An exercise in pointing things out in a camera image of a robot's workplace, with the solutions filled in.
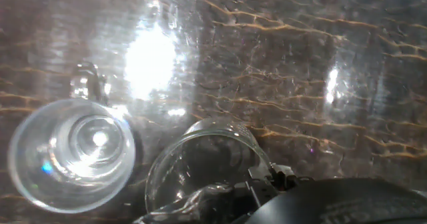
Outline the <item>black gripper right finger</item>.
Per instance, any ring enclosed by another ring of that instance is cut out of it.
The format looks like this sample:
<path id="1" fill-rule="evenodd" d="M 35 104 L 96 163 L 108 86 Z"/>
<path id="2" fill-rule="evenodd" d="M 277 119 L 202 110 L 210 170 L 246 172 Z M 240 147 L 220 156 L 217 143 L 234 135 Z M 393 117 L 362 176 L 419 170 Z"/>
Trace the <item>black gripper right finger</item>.
<path id="1" fill-rule="evenodd" d="M 291 167 L 277 165 L 259 165 L 248 169 L 250 179 L 246 186 L 257 206 L 262 206 L 280 193 L 291 189 L 296 178 Z"/>

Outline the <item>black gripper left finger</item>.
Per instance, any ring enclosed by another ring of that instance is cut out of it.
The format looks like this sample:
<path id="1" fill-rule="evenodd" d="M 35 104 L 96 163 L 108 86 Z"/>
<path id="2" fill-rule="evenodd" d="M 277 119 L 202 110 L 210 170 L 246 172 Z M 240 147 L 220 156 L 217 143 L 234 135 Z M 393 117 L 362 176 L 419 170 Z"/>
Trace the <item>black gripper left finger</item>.
<path id="1" fill-rule="evenodd" d="M 151 211 L 133 224 L 226 224 L 233 217 L 235 189 L 227 184 L 207 185 L 192 194 Z"/>

